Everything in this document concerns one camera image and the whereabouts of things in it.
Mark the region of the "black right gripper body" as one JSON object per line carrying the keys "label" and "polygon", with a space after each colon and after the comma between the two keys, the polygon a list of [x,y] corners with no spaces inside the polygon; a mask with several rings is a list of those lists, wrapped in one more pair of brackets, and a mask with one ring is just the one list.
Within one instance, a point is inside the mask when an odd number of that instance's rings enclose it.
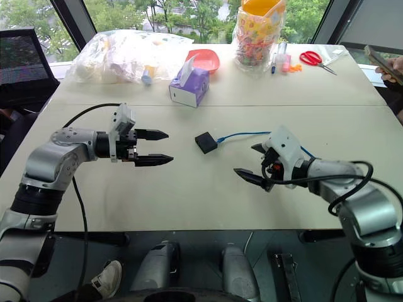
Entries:
{"label": "black right gripper body", "polygon": [[264,154],[261,163],[261,173],[265,183],[277,183],[278,181],[283,181],[284,168],[279,158],[279,154],[272,147],[270,147]]}

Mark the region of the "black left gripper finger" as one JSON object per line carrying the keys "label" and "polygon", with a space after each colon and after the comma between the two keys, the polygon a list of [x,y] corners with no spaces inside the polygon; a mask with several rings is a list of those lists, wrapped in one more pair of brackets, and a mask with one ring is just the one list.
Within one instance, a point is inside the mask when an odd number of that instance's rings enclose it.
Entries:
{"label": "black left gripper finger", "polygon": [[168,138],[169,135],[160,130],[148,130],[148,129],[135,129],[137,140],[162,140]]}
{"label": "black left gripper finger", "polygon": [[134,164],[136,167],[154,167],[158,165],[164,165],[174,158],[164,154],[149,154],[149,155],[136,155],[134,157]]}

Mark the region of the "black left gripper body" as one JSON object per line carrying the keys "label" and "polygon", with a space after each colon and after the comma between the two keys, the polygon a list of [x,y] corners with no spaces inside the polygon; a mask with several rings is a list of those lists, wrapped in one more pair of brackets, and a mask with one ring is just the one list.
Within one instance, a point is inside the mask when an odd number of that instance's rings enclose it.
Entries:
{"label": "black left gripper body", "polygon": [[137,132],[130,130],[127,134],[119,135],[116,141],[116,157],[123,162],[136,162],[137,153]]}

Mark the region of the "bystander bare hand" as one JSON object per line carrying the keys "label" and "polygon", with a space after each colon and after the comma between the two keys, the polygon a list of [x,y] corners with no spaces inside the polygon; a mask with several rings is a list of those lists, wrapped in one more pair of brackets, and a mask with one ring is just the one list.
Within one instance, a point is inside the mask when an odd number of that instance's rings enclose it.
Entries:
{"label": "bystander bare hand", "polygon": [[[402,56],[399,57],[394,57],[390,59],[385,59],[385,65],[392,70],[395,74],[400,73],[402,74]],[[375,69],[375,72],[377,74],[380,74],[381,80],[383,83],[388,86],[392,84],[397,84],[400,86],[400,83],[398,83],[397,79],[393,74],[385,70],[383,67],[378,66]]]}

